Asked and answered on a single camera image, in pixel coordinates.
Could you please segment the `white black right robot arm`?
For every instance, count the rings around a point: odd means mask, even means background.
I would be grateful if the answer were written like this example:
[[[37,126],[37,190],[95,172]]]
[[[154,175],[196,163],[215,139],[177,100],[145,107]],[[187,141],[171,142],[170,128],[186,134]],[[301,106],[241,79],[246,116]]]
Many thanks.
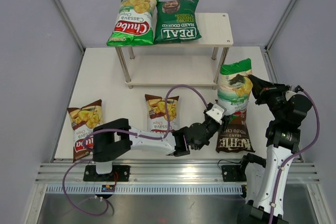
[[[246,203],[237,223],[285,223],[284,192],[292,161],[300,154],[302,121],[313,107],[300,87],[271,83],[250,74],[257,105],[265,104],[274,116],[266,130],[267,157],[247,154],[238,167],[247,180]]]

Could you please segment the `green REAL chips bag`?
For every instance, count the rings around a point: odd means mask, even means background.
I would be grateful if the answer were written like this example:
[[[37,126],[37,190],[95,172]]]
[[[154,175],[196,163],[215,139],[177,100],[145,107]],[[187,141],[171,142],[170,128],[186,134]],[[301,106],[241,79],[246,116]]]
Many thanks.
[[[198,40],[195,11],[199,0],[172,0],[157,3],[155,44],[174,44]]]

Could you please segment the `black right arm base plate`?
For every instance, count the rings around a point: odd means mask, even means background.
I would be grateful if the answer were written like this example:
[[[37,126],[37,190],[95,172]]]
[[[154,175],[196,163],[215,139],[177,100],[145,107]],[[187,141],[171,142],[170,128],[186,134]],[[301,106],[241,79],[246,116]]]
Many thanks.
[[[222,172],[223,182],[246,182],[245,169],[246,164],[241,161],[229,161],[227,159],[220,159],[217,162],[217,167]]]

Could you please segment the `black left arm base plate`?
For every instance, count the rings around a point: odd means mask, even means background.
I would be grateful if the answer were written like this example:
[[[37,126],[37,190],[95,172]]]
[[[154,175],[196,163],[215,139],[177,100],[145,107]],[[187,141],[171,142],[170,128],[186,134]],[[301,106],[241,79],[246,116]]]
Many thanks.
[[[112,165],[112,172],[108,174],[98,174],[95,165],[87,165],[83,175],[84,182],[128,182],[130,176],[130,166]]]

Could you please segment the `green Chuba cassava chips bag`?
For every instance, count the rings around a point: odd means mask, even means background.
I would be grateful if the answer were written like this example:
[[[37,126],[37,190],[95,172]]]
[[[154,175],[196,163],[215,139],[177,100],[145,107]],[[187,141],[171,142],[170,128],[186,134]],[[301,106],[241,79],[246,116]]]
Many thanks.
[[[159,0],[120,0],[108,47],[148,46],[154,43],[152,17]]]

